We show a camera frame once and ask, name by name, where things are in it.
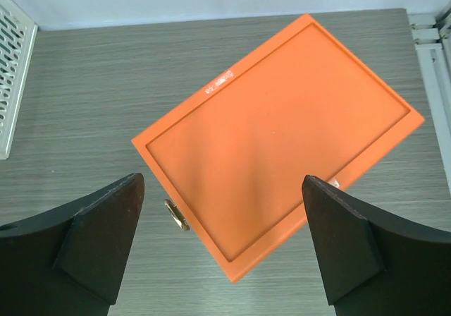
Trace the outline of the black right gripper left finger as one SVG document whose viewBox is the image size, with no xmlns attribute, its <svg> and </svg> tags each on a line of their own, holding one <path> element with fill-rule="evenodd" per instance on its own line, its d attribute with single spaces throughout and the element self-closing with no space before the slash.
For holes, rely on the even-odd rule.
<svg viewBox="0 0 451 316">
<path fill-rule="evenodd" d="M 2 315 L 107 315 L 118 299 L 144 202 L 129 174 L 1 226 Z"/>
</svg>

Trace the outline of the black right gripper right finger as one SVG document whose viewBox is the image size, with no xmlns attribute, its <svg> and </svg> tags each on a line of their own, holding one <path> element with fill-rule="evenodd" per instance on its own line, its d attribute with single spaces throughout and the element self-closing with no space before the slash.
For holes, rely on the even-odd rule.
<svg viewBox="0 0 451 316">
<path fill-rule="evenodd" d="M 399 217 L 316 176 L 304 207 L 336 315 L 449 315 L 450 232 Z"/>
</svg>

